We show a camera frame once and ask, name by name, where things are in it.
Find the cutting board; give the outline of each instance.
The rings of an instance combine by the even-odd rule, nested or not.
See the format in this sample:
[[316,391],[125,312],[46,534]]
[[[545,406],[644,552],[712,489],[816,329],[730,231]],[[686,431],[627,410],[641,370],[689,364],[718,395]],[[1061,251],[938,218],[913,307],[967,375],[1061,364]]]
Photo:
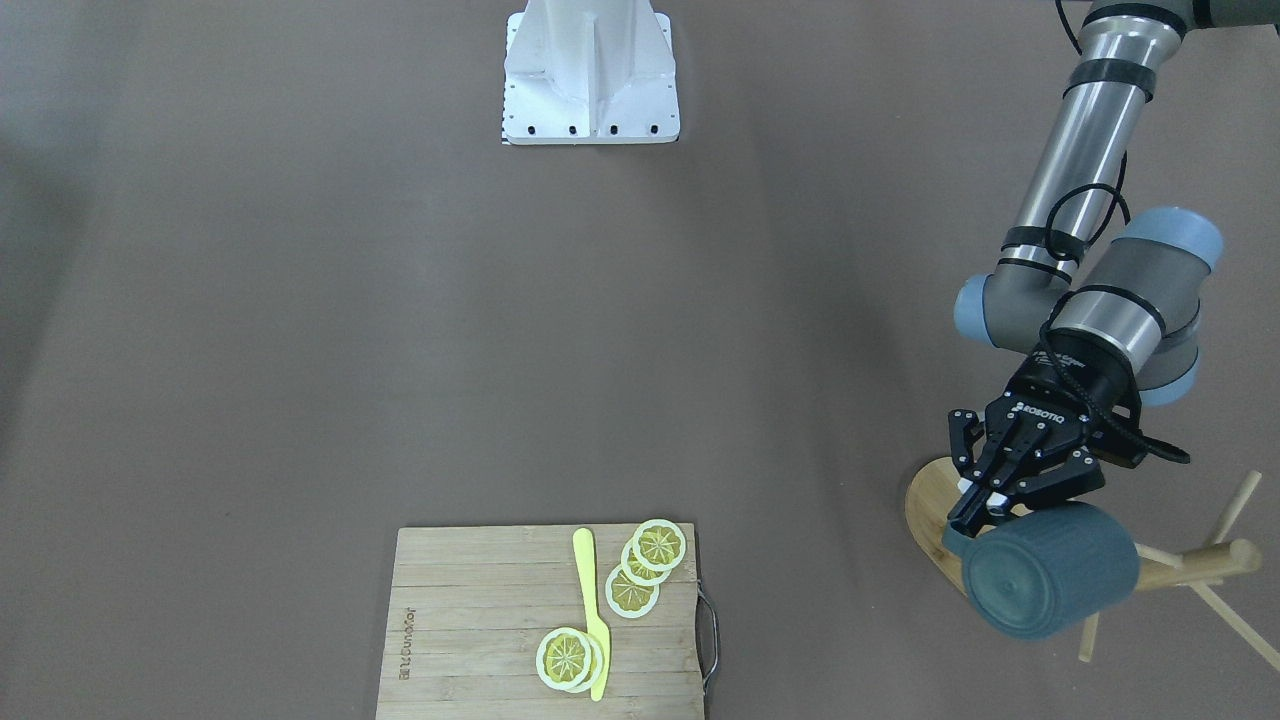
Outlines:
[[[605,601],[637,524],[401,529],[378,720],[703,720],[694,525],[680,525],[689,550],[648,615],[623,619]],[[584,527],[595,533],[596,596],[613,634],[600,702],[553,691],[534,669],[543,635],[586,629],[572,543]]]

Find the yellow-green knife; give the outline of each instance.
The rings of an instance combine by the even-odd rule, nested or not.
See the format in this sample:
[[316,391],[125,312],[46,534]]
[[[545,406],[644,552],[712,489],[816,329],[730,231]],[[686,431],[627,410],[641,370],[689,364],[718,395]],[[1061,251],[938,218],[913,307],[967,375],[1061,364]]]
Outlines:
[[577,582],[582,585],[582,606],[586,607],[586,634],[595,638],[604,648],[604,664],[600,676],[591,685],[591,700],[599,702],[604,697],[604,684],[609,679],[609,626],[600,619],[600,607],[595,596],[595,536],[589,528],[573,530],[573,560],[577,562]]

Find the gray surface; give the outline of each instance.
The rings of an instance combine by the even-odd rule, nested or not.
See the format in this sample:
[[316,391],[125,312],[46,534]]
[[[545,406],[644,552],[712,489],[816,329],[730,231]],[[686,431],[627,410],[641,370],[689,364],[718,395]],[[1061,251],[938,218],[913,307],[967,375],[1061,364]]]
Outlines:
[[[663,0],[672,146],[498,143],[518,3],[0,9],[0,716],[370,717],[394,532],[698,523],[712,717],[1275,717],[1190,592],[1005,639],[915,550],[943,413],[1016,366],[989,272],[1074,56],[1047,3]],[[1084,8],[1073,4],[1073,17]],[[1280,40],[1193,33],[1135,208],[1228,249],[1134,534],[1280,551]],[[1280,642],[1280,570],[1222,594]]]

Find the lemon slice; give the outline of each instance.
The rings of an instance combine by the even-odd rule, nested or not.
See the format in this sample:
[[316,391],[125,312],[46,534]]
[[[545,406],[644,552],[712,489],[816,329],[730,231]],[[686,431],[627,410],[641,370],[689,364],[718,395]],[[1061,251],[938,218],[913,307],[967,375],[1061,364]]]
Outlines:
[[576,688],[591,670],[591,641],[573,628],[557,628],[538,646],[538,676],[553,691]]
[[685,533],[671,520],[646,520],[631,536],[636,562],[655,573],[666,573],[685,559]]
[[564,691],[567,693],[581,693],[591,689],[595,680],[600,678],[600,671],[604,670],[604,648],[600,647],[600,642],[591,635],[586,635],[586,642],[591,646],[591,671],[586,674],[586,679],[581,684]]
[[658,585],[637,585],[631,578],[622,574],[622,565],[609,573],[609,579],[604,580],[604,587],[609,588],[605,600],[609,607],[622,618],[644,618],[658,602]]
[[632,583],[652,588],[653,585],[662,584],[671,577],[671,570],[658,573],[641,565],[635,552],[632,552],[634,547],[631,541],[627,541],[627,544],[622,546],[622,574]]

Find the white plastic bracket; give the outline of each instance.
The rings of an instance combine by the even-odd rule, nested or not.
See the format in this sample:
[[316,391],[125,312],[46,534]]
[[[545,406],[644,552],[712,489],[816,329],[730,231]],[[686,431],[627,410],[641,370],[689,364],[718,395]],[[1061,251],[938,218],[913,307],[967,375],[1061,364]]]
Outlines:
[[507,20],[503,142],[675,141],[671,47],[671,19],[649,0],[529,0]]

